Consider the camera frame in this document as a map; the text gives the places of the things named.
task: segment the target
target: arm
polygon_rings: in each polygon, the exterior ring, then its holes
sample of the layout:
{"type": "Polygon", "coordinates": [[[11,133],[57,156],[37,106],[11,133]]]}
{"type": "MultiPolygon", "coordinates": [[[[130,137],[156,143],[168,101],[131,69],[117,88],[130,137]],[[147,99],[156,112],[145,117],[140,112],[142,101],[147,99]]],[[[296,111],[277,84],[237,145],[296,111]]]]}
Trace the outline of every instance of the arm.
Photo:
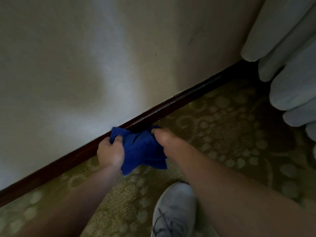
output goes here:
{"type": "Polygon", "coordinates": [[[100,170],[66,197],[61,206],[46,217],[37,218],[18,232],[19,237],[75,237],[80,236],[105,195],[117,181],[124,161],[122,137],[114,143],[109,137],[99,144],[97,151],[100,170]]]}
{"type": "Polygon", "coordinates": [[[294,201],[207,158],[168,130],[154,129],[222,236],[315,236],[316,218],[294,201]]]}

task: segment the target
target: person's left hand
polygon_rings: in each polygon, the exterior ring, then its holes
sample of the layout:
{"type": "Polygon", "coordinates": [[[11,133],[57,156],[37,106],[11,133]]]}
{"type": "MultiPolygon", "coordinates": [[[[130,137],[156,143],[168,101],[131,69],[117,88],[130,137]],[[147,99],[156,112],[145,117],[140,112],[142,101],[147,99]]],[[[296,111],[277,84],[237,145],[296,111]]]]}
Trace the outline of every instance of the person's left hand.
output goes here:
{"type": "Polygon", "coordinates": [[[121,168],[124,162],[124,148],[122,140],[122,136],[118,135],[112,145],[109,137],[100,142],[97,155],[99,164],[102,168],[109,165],[121,168]]]}

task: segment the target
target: floor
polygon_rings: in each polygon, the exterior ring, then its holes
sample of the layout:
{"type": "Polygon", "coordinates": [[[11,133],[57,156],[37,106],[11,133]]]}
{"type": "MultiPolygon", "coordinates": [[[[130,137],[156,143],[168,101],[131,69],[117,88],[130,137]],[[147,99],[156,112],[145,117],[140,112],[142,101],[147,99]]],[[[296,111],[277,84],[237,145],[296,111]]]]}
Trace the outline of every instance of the floor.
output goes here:
{"type": "MultiPolygon", "coordinates": [[[[223,165],[297,201],[316,214],[316,164],[313,143],[304,130],[291,128],[282,112],[269,104],[262,83],[236,78],[157,122],[223,165]]],[[[0,237],[10,236],[42,210],[57,205],[98,169],[94,157],[42,187],[0,208],[0,237]]],[[[185,180],[177,166],[147,166],[121,176],[106,196],[82,237],[145,237],[152,212],[163,191],[185,180]]],[[[215,236],[198,210],[197,236],[215,236]]]]}

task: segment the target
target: wall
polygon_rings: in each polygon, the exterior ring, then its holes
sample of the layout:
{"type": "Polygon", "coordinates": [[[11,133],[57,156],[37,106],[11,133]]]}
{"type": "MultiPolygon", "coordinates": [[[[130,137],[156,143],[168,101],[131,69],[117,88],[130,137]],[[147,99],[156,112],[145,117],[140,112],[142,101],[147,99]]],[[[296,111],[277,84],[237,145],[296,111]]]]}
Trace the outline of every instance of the wall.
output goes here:
{"type": "Polygon", "coordinates": [[[237,62],[263,0],[1,0],[0,189],[237,62]]]}

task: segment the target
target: blue cloth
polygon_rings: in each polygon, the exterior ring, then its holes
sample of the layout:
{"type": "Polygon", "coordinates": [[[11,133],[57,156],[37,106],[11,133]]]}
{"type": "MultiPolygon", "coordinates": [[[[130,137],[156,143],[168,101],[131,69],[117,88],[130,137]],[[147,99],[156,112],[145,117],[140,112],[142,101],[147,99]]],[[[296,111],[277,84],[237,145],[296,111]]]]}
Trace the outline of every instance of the blue cloth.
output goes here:
{"type": "Polygon", "coordinates": [[[167,169],[166,156],[163,147],[156,141],[150,127],[139,133],[132,133],[126,129],[113,127],[110,143],[113,144],[116,136],[123,137],[125,152],[124,163],[121,167],[123,175],[128,175],[138,165],[148,165],[156,169],[167,169]]]}

